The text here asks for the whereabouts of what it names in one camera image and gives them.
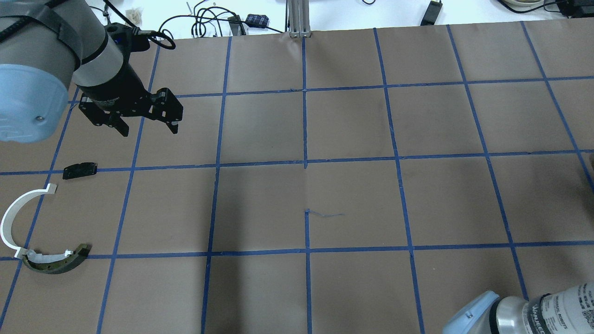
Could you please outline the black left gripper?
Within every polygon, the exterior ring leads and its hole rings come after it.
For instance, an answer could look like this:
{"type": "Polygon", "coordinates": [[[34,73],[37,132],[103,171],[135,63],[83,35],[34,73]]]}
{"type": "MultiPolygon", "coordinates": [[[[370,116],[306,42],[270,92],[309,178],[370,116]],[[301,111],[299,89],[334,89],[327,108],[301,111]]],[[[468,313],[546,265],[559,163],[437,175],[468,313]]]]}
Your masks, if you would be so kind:
{"type": "Polygon", "coordinates": [[[144,117],[166,123],[171,133],[179,132],[184,107],[168,88],[148,91],[133,70],[123,70],[108,82],[93,87],[80,86],[79,110],[95,126],[108,125],[128,137],[125,117],[144,117]]]}

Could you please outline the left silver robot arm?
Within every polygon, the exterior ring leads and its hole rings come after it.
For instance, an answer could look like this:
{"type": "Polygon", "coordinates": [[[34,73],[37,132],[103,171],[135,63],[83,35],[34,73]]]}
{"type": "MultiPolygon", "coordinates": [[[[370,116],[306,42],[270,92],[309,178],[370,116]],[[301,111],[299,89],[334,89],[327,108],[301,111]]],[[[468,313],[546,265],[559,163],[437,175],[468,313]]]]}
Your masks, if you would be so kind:
{"type": "Polygon", "coordinates": [[[148,91],[129,63],[158,31],[132,24],[102,25],[84,0],[1,2],[1,122],[4,142],[39,142],[57,130],[68,88],[81,90],[79,110],[95,126],[127,137],[125,118],[164,123],[177,134],[184,108],[168,88],[148,91]]]}

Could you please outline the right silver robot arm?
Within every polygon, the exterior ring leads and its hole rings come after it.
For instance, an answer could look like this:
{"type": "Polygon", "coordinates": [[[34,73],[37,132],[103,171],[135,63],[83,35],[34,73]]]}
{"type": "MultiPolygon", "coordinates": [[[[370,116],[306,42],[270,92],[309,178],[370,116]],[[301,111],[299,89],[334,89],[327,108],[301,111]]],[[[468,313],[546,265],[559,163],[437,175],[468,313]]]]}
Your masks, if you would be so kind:
{"type": "Polygon", "coordinates": [[[594,285],[583,283],[530,301],[488,290],[443,327],[444,334],[592,334],[594,285]]]}

